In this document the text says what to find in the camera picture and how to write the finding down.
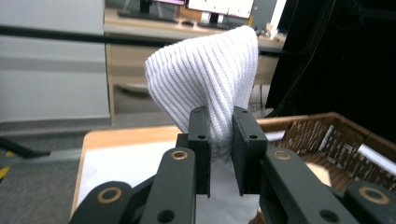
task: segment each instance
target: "knitted fabric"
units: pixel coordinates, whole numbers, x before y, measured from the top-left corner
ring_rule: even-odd
[[[227,160],[233,107],[248,107],[258,57],[257,36],[247,26],[187,39],[146,60],[148,90],[183,133],[188,131],[190,112],[205,105],[212,161]]]

